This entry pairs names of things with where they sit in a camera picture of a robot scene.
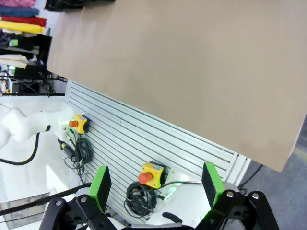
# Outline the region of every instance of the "white slatted platform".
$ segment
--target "white slatted platform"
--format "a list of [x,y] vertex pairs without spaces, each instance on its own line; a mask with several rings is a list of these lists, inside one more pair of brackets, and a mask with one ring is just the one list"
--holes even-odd
[[127,187],[138,180],[145,162],[159,162],[168,170],[177,167],[201,178],[204,161],[210,161],[223,181],[236,185],[250,163],[229,149],[72,81],[66,89],[66,103],[92,120],[87,138],[94,158],[86,172],[94,176],[98,166],[109,166],[108,204],[130,223],[144,222],[130,217],[123,202]]

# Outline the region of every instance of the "red button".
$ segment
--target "red button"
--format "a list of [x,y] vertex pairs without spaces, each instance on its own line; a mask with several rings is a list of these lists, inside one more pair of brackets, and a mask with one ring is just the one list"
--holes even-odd
[[153,178],[152,174],[150,172],[144,172],[139,175],[139,182],[141,184],[146,184]]
[[78,122],[77,121],[69,121],[68,126],[70,128],[77,127],[78,126]]

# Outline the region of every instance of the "blue cloth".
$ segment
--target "blue cloth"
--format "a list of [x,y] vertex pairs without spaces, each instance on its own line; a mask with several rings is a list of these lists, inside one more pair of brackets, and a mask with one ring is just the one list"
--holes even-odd
[[31,18],[39,14],[39,9],[30,7],[0,6],[0,16]]

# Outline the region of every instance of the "bolt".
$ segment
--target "bolt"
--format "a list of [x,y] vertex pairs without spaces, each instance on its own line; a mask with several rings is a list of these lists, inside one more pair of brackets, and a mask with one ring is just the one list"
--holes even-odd
[[233,194],[232,192],[230,192],[230,191],[227,192],[226,195],[227,195],[228,197],[230,197],[230,198],[234,197],[234,194]]
[[86,200],[87,200],[86,197],[82,197],[82,198],[81,198],[81,202],[82,202],[82,203],[84,203]]
[[253,193],[252,197],[253,197],[254,199],[256,199],[256,200],[259,199],[259,195],[258,195],[257,193]]

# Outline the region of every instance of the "beige surface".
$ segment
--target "beige surface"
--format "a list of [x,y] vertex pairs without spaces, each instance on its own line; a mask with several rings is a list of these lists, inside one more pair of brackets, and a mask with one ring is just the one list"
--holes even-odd
[[48,70],[281,170],[307,111],[306,5],[87,7],[61,15]]

